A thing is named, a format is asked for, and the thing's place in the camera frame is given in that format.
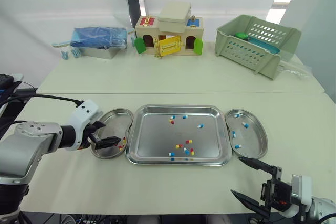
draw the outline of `black cable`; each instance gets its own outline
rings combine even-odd
[[[51,217],[52,216],[54,216],[54,214],[51,214],[50,216],[49,216],[49,218],[48,219],[46,219],[46,221],[45,222],[43,222],[43,224],[46,224],[47,222],[48,222],[48,220],[50,220],[51,219]]]
[[[28,216],[26,216],[24,212],[22,212],[22,217],[27,224],[32,224],[32,221],[28,218]]]
[[[23,214],[22,214],[21,211],[19,212],[19,215],[18,215],[18,217],[17,217],[17,220],[19,221],[20,224],[25,224],[25,221],[24,221],[24,219],[23,219]]]
[[[25,121],[23,120],[18,120],[18,121],[14,121],[14,122],[9,122],[9,123],[5,123],[4,125],[2,125],[0,127],[0,132],[2,132],[4,129],[6,129],[8,126],[12,125],[12,124],[16,124],[16,123],[24,123]]]
[[[316,221],[314,224],[321,224],[322,222],[324,222],[324,221],[326,221],[326,220],[328,220],[328,219],[330,219],[332,217],[336,217],[336,212],[324,216],[323,218],[321,218],[318,221]]]
[[[28,97],[43,97],[43,98],[51,98],[51,99],[57,99],[57,100],[63,100],[63,101],[69,101],[69,102],[74,102],[77,107],[79,107],[84,101],[79,101],[79,100],[75,100],[75,99],[71,99],[71,98],[66,98],[66,97],[57,97],[55,95],[47,95],[47,94],[28,94],[28,95],[18,95],[16,97],[12,97],[7,99],[6,101],[0,102],[0,108],[6,104],[9,103],[11,101],[14,100],[19,100],[22,98],[28,98]]]
[[[25,81],[20,81],[20,82],[25,83],[25,84],[31,86],[35,91],[37,90],[33,85],[31,85],[31,84],[29,84],[29,83],[27,83],[27,82],[25,82]]]

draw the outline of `stainless steel tray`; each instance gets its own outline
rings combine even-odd
[[[100,138],[109,136],[117,136],[121,141],[117,146],[103,148],[99,150],[94,149],[94,143],[91,143],[91,152],[94,156],[102,159],[108,159],[119,156],[124,152],[127,145],[128,131],[133,122],[133,114],[127,109],[115,109],[106,113],[101,119],[105,127],[97,131]]]
[[[176,116],[174,124],[171,116]],[[218,108],[145,105],[134,117],[126,154],[135,164],[224,165],[232,150],[224,116]]]
[[[268,141],[265,130],[259,120],[246,110],[234,109],[225,115],[226,124],[230,131],[232,149],[240,156],[249,158],[261,158],[268,149]]]

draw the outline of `plastic storage basket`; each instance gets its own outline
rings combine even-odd
[[[234,37],[246,33],[280,49],[277,54]],[[272,79],[276,76],[281,60],[289,61],[299,43],[301,32],[295,28],[280,26],[254,16],[240,15],[217,28],[215,53]]]

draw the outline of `blue object in basket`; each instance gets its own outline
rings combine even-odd
[[[262,48],[265,48],[266,50],[268,50],[271,54],[277,54],[278,52],[280,52],[280,49],[275,47],[275,46],[272,46],[270,44],[267,44],[263,41],[260,41],[258,39],[255,39],[255,38],[251,38],[251,37],[248,37],[248,42],[250,42],[251,44],[254,44],[256,46],[259,46],[259,47],[262,47]]]

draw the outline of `blue and white capsule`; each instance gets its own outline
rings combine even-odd
[[[186,147],[184,147],[183,150],[184,150],[185,154],[189,155],[190,152],[189,152],[189,150]]]
[[[248,128],[248,126],[249,126],[247,123],[244,123],[244,122],[242,122],[241,124],[242,124],[245,128]]]

